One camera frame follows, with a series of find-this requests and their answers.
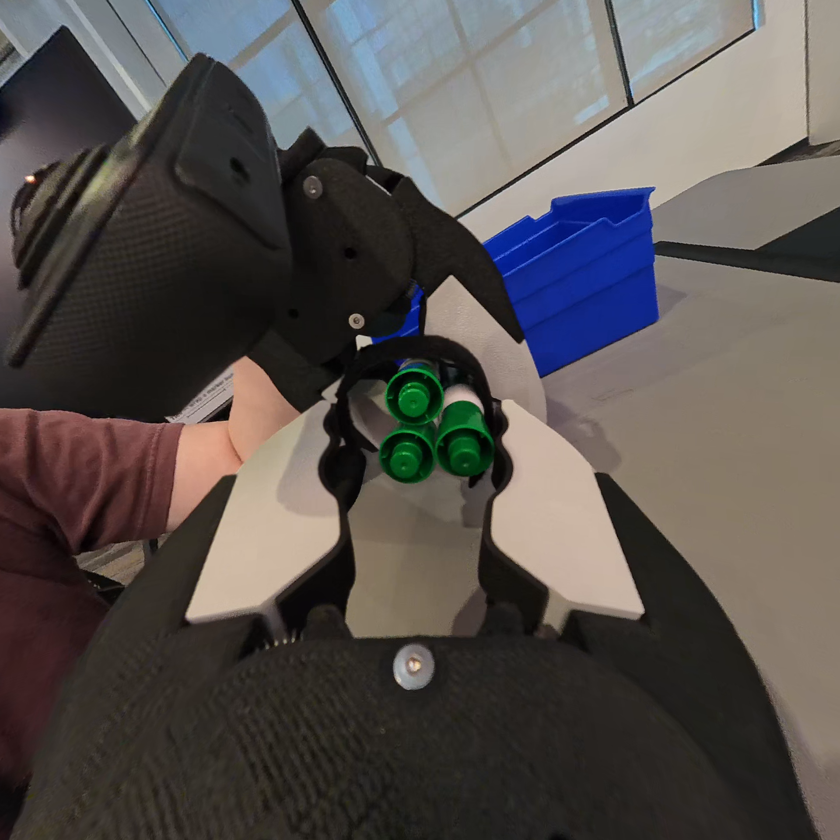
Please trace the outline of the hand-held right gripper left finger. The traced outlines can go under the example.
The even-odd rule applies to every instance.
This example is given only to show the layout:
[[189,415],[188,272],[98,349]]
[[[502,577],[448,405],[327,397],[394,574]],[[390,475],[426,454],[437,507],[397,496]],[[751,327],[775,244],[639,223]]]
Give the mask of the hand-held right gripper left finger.
[[334,420],[334,405],[317,403],[239,470],[185,610],[189,624],[249,616],[288,640],[318,606],[346,617],[355,561],[343,493],[361,463],[351,450],[350,476],[330,486],[342,453]]

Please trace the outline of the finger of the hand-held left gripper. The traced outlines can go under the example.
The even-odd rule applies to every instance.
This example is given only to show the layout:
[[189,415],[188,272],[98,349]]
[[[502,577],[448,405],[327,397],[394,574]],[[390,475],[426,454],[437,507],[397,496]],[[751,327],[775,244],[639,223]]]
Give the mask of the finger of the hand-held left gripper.
[[546,395],[527,342],[515,341],[454,276],[427,299],[424,333],[465,348],[480,363],[493,397],[547,422]]
[[[338,431],[337,420],[333,416],[333,406],[338,401],[341,380],[326,386],[320,393],[330,407],[326,409],[322,430],[328,439],[346,441]],[[385,382],[380,378],[363,379],[350,389],[348,408],[350,419],[359,443],[358,446],[368,453],[377,455],[382,441],[389,434],[389,413],[385,408]]]

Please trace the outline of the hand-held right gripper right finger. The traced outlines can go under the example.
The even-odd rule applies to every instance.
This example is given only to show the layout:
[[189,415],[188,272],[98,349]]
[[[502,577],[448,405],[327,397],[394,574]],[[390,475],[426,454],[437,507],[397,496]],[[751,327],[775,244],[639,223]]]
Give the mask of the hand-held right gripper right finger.
[[572,611],[636,621],[645,612],[589,462],[512,400],[499,409],[496,463],[479,550],[489,602],[524,628],[562,631]]

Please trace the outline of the green dry-erase marker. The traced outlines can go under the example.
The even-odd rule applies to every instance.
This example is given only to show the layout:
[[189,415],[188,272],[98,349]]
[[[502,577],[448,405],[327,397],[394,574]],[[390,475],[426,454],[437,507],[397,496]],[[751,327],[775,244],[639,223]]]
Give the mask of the green dry-erase marker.
[[394,419],[405,425],[426,425],[438,420],[445,389],[438,363],[405,360],[385,387],[385,406]]
[[483,405],[466,383],[453,384],[444,391],[435,456],[443,471],[459,478],[479,476],[494,459],[495,444]]
[[434,423],[398,423],[384,437],[379,449],[383,472],[406,485],[425,481],[436,466],[436,435]]

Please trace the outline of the person's left forearm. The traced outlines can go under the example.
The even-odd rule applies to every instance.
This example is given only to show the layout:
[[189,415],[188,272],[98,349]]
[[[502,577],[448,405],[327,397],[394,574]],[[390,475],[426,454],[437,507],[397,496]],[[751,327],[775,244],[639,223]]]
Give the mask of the person's left forearm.
[[299,416],[249,359],[224,422],[179,425],[2,409],[2,575],[62,579],[70,558],[177,528]]

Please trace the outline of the blue plastic bin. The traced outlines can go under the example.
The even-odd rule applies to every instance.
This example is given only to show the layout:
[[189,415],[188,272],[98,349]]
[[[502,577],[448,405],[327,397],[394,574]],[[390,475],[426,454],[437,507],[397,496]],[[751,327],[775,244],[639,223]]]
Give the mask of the blue plastic bin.
[[476,394],[491,395],[476,358],[458,343],[425,335],[427,299],[455,277],[517,342],[526,341],[539,377],[658,319],[652,186],[555,197],[544,215],[526,216],[481,244],[458,219],[433,206],[405,179],[393,192],[413,237],[408,291],[415,329],[385,343],[374,364],[409,359],[462,368]]

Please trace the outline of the person's maroon shirt torso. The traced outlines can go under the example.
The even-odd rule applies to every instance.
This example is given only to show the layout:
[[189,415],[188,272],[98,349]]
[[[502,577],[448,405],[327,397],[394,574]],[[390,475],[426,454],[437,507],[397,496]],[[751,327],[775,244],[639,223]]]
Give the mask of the person's maroon shirt torso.
[[60,690],[108,606],[62,553],[2,562],[1,777],[28,781]]

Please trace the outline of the large window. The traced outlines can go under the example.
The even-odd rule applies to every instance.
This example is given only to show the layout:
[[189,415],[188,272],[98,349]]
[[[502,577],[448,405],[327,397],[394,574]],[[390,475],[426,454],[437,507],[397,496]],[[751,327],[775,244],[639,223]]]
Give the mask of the large window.
[[109,2],[165,85],[197,54],[462,214],[753,32],[748,1]]

